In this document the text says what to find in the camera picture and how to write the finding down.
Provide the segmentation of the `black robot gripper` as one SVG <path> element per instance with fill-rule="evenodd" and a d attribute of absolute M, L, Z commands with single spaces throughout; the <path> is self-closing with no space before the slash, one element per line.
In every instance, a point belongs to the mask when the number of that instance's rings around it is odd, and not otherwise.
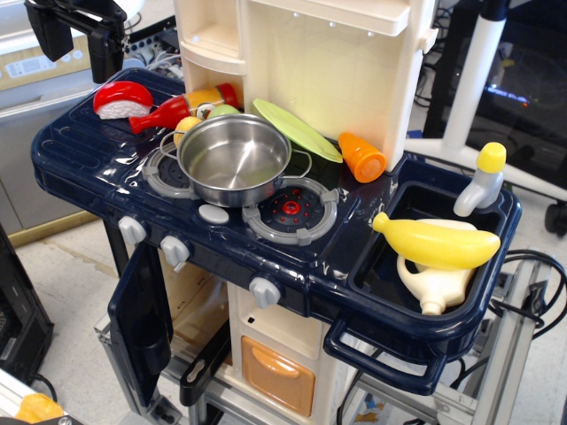
<path fill-rule="evenodd" d="M 123 66 L 126 12 L 115 1 L 26 1 L 30 25 L 43 54 L 52 62 L 74 48 L 71 30 L 88 37 L 95 83 L 104 83 Z"/>

